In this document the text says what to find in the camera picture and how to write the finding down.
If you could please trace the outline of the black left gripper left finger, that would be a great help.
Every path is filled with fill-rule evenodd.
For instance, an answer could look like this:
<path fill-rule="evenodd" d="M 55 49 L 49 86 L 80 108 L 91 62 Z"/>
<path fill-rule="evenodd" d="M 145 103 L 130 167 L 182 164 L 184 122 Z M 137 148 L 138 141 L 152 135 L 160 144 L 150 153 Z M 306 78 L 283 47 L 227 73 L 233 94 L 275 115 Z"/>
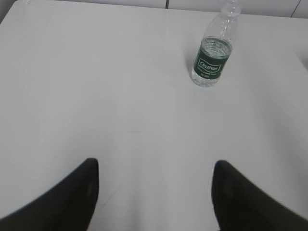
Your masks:
<path fill-rule="evenodd" d="M 36 200 L 0 220 L 2 231 L 86 231 L 99 195 L 99 163 L 88 158 Z"/>

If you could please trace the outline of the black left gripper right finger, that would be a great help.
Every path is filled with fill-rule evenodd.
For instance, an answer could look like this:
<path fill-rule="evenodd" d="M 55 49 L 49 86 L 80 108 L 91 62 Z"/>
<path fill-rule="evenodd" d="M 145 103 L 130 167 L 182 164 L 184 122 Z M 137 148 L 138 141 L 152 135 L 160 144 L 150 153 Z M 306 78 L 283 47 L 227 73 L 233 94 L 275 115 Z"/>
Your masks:
<path fill-rule="evenodd" d="M 272 199 L 228 161 L 215 163 L 212 204 L 221 231 L 306 231 L 307 219 Z"/>

